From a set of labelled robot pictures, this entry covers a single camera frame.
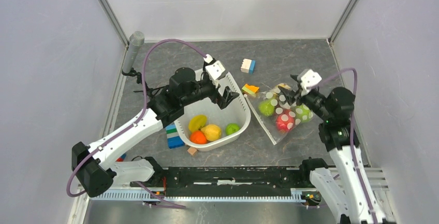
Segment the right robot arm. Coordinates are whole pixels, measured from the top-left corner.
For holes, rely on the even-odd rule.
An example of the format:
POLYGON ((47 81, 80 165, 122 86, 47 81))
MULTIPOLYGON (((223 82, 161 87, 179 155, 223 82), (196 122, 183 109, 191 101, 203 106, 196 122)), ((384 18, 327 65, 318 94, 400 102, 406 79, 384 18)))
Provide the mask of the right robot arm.
POLYGON ((319 191, 336 223, 390 223, 368 181, 360 145, 354 141, 355 95, 344 87, 334 88, 328 96, 316 89, 308 93, 299 89, 289 101, 304 104, 322 119, 319 137, 342 182, 337 184, 323 159, 309 158, 300 165, 300 183, 319 191))

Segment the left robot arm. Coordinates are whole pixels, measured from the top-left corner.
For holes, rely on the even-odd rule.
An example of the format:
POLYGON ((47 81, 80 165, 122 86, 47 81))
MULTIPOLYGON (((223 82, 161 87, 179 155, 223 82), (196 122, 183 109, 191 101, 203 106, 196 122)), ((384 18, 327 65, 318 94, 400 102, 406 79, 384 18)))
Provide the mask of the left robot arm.
POLYGON ((146 137, 164 129, 184 115, 185 107, 204 99, 210 99, 221 110, 236 102, 241 93, 229 85, 221 85, 229 75, 215 65, 196 71, 183 67, 170 77, 169 84, 147 89, 149 101, 133 119, 111 134, 90 143, 78 142, 71 149, 72 177, 83 187, 82 193, 97 197, 115 183, 146 182, 157 186, 163 173, 144 160, 139 165, 119 163, 117 159, 146 137))

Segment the red apple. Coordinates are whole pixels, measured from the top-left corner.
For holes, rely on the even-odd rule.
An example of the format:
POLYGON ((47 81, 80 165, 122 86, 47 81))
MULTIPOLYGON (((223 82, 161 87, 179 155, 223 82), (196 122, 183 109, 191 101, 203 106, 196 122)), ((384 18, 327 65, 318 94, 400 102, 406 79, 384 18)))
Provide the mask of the red apple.
POLYGON ((287 133, 295 127, 295 119, 289 113, 282 113, 276 119, 276 128, 281 133, 287 133))

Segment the green apple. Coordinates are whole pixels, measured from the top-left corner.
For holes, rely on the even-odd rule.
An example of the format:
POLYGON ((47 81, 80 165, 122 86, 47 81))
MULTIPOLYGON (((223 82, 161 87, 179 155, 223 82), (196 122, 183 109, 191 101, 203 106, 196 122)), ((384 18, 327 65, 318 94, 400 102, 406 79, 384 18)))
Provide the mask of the green apple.
POLYGON ((272 116, 275 106, 272 105, 272 100, 264 100, 258 105, 259 113, 265 117, 272 116))

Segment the green pear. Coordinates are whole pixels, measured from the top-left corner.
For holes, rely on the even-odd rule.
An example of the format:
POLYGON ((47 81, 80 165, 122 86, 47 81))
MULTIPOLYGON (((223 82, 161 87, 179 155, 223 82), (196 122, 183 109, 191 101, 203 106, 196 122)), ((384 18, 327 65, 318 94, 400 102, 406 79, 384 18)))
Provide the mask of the green pear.
POLYGON ((304 104, 296 106, 294 111, 296 118, 303 123, 309 122, 314 116, 314 113, 304 104))

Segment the clear dotted zip bag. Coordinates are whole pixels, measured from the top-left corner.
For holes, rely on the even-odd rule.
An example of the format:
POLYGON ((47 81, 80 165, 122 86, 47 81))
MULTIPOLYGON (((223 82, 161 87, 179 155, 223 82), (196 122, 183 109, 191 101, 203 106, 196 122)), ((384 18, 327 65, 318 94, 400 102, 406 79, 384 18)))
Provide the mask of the clear dotted zip bag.
POLYGON ((297 126, 301 124, 305 124, 296 118, 296 113, 294 108, 297 103, 289 104, 287 102, 286 96, 281 92, 279 87, 283 87, 285 89, 291 89, 291 87, 285 83, 280 83, 274 88, 270 89, 267 92, 258 92, 255 97, 244 94, 245 100, 247 101, 250 109, 256 117, 256 120, 259 122, 260 126, 267 134, 269 140, 273 145, 277 145, 280 143, 289 132, 295 129, 297 126), (275 110, 272 116, 265 117, 259 113, 258 105, 264 100, 272 100, 272 105, 275 106, 275 110), (287 133, 281 133, 276 128, 276 119, 282 113, 289 113, 295 119, 295 127, 287 133))

